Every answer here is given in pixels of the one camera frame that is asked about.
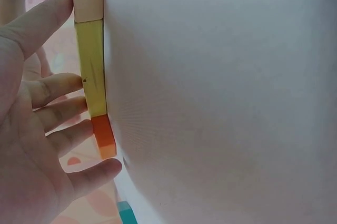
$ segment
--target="white wall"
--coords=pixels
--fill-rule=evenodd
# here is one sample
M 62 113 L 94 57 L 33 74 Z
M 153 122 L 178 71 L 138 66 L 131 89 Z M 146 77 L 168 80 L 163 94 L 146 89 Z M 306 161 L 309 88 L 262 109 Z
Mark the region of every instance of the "white wall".
M 337 0 L 106 0 L 140 224 L 337 223 Z

